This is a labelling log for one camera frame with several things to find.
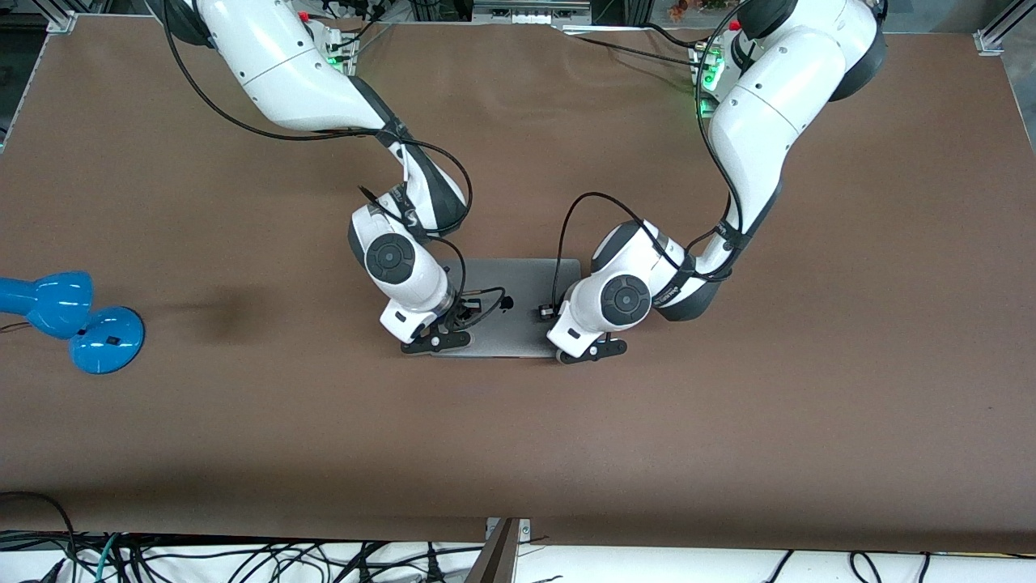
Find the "brown table surface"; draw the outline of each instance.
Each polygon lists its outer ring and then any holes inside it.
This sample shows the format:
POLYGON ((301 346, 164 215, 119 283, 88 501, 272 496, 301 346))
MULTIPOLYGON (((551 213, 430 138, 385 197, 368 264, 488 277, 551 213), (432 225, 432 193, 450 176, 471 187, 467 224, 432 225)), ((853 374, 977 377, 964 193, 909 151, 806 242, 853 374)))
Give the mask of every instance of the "brown table surface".
MULTIPOLYGON (((356 184, 398 181, 392 156, 238 129, 157 23, 83 18, 0 156, 0 272, 85 268, 147 342, 94 378, 61 343, 0 337, 0 488, 93 530, 478 538, 521 516, 553 543, 1031 551, 1032 151, 969 36, 889 46, 793 148, 703 318, 653 315, 626 356, 564 368, 401 356, 346 242, 356 184)), ((182 51, 264 123, 214 52, 182 51)), ((470 257, 552 256, 588 190, 685 241, 723 208, 680 66, 547 27, 399 26, 361 74, 470 170, 452 236, 470 257)), ((622 220, 588 202, 567 254, 622 220)))

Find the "metal bracket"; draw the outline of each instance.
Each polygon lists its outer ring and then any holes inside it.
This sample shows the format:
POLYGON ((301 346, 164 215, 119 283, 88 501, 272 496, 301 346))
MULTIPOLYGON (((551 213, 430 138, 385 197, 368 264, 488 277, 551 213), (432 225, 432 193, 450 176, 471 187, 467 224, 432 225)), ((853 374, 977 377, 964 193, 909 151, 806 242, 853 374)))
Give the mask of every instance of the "metal bracket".
MULTIPOLYGON (((500 519, 486 519, 486 541, 493 534, 493 529, 500 523, 500 519)), ((533 521, 529 519, 518 519, 518 542, 528 543, 533 540, 533 521)))
POLYGON ((518 537, 522 532, 519 519, 489 519, 486 529, 489 541, 474 559, 471 571, 464 583, 512 583, 515 578, 515 561, 518 559, 518 537), (496 523, 490 527, 490 521, 496 523))
POLYGON ((79 20, 78 13, 60 9, 47 11, 44 16, 49 21, 47 23, 48 34, 68 34, 76 27, 76 21, 79 20))
POLYGON ((1036 0, 1015 0, 1008 4, 988 26, 974 34, 978 54, 983 57, 1001 55, 1004 52, 1004 36, 1034 9, 1036 0))

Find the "silver laptop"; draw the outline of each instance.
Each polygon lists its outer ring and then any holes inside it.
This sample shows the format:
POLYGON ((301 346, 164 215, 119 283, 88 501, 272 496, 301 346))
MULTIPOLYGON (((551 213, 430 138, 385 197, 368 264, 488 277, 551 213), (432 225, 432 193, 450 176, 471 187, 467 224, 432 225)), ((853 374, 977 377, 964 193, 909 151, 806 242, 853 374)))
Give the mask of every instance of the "silver laptop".
MULTIPOLYGON (((467 281, 464 288, 485 289, 502 286, 510 301, 493 311, 467 330, 471 344, 441 353, 436 357, 554 358, 557 349, 547 341, 553 321, 540 320, 539 310, 550 303, 555 259, 465 259, 467 281)), ((443 261, 454 286, 460 285, 460 262, 443 261)), ((579 260, 562 259, 557 275, 557 296, 579 280, 579 260)), ((497 291, 479 297, 483 309, 496 301, 497 291)))

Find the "lamp base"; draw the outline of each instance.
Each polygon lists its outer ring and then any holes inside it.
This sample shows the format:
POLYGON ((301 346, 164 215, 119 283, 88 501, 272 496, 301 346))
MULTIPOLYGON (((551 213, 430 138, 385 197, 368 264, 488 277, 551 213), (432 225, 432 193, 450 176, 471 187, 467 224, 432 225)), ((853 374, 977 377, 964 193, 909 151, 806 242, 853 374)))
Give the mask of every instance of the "lamp base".
POLYGON ((130 309, 113 307, 90 315, 68 341, 68 356, 80 371, 108 375, 130 365, 144 346, 144 321, 130 309))

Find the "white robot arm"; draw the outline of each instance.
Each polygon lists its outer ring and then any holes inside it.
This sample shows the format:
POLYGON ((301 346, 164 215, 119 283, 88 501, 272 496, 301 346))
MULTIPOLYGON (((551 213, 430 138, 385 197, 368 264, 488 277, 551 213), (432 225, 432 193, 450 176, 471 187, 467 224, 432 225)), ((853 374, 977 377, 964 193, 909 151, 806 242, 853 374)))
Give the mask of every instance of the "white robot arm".
POLYGON ((377 199, 380 206, 367 204, 353 213, 350 246, 388 296, 381 323, 401 342, 413 341, 443 316, 456 290, 422 243, 429 233, 448 234, 460 226, 467 210, 464 196, 412 143, 406 125, 370 85, 333 66, 327 27, 300 18, 290 0, 148 3, 181 40, 219 51, 252 101, 278 125, 307 132, 377 130, 377 140, 403 166, 403 182, 377 199))
POLYGON ((725 215, 700 256, 646 222, 614 228, 547 334, 568 355, 563 362, 597 360, 601 334, 633 327, 651 308, 669 321, 700 316, 779 194, 792 144, 829 100, 858 90, 884 62, 879 19, 863 0, 748 0, 739 8, 742 29, 696 59, 718 104, 709 142, 731 186, 725 215))

